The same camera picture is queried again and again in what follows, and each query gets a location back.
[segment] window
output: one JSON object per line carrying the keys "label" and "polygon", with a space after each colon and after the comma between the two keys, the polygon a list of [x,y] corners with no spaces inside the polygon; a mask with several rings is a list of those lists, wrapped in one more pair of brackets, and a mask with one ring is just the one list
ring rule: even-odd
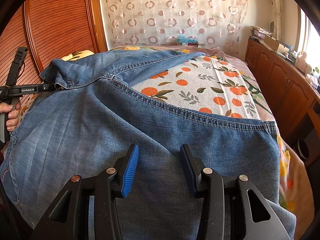
{"label": "window", "polygon": [[298,52],[305,51],[307,53],[307,63],[313,68],[320,66],[319,46],[320,36],[308,19],[307,15],[301,10],[300,36],[298,37]]}

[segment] denim fabric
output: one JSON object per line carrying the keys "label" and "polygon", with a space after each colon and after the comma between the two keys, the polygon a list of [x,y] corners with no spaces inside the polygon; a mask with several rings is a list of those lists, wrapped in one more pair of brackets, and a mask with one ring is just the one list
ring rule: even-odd
{"label": "denim fabric", "polygon": [[195,239],[202,200],[191,196],[179,157],[180,145],[188,144],[221,175],[246,174],[293,238],[295,216],[278,204],[274,122],[178,108],[131,88],[200,55],[140,49],[53,60],[41,77],[62,89],[34,102],[0,168],[1,177],[10,168],[4,187],[24,219],[34,227],[71,176],[97,175],[136,143],[131,192],[116,200],[123,239]]}

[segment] curtain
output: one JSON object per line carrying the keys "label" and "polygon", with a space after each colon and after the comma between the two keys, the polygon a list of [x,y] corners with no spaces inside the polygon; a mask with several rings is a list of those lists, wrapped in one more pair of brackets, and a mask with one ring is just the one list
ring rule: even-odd
{"label": "curtain", "polygon": [[279,41],[283,38],[283,25],[282,25],[282,9],[283,0],[272,0],[273,14],[275,16],[275,28],[273,31],[273,37]]}
{"label": "curtain", "polygon": [[237,56],[248,0],[100,0],[108,47],[175,45],[179,35]]}

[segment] finger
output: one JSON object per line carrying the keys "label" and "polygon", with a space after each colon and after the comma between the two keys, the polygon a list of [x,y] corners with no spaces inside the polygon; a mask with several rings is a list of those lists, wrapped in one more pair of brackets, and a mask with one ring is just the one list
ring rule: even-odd
{"label": "finger", "polygon": [[15,125],[17,125],[18,120],[19,120],[18,118],[10,119],[10,120],[7,121],[6,125],[7,125],[8,127],[10,127],[10,126],[15,126]]}
{"label": "finger", "polygon": [[12,110],[13,105],[8,105],[7,103],[0,103],[0,113],[8,113]]}
{"label": "finger", "polygon": [[19,110],[21,108],[21,102],[18,101],[18,103],[16,104],[16,110]]}
{"label": "finger", "polygon": [[16,127],[17,127],[16,125],[14,125],[14,126],[8,126],[8,127],[7,127],[7,130],[8,130],[9,132],[13,132],[13,130],[14,130]]}
{"label": "finger", "polygon": [[9,119],[15,119],[19,116],[20,110],[14,110],[8,114]]}

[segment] silver screw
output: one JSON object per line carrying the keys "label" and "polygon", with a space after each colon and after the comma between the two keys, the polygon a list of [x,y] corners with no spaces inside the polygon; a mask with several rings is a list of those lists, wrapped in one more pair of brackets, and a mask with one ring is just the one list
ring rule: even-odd
{"label": "silver screw", "polygon": [[116,172],[116,169],[115,168],[108,168],[107,169],[107,173],[108,174],[113,174],[113,173],[115,173]]}
{"label": "silver screw", "polygon": [[212,170],[210,168],[204,168],[203,172],[206,173],[206,174],[211,174]]}
{"label": "silver screw", "polygon": [[246,175],[240,175],[239,179],[242,180],[242,181],[247,181],[248,177]]}
{"label": "silver screw", "polygon": [[71,181],[72,182],[77,182],[77,181],[79,181],[79,179],[80,179],[80,176],[74,175],[74,176],[72,176]]}

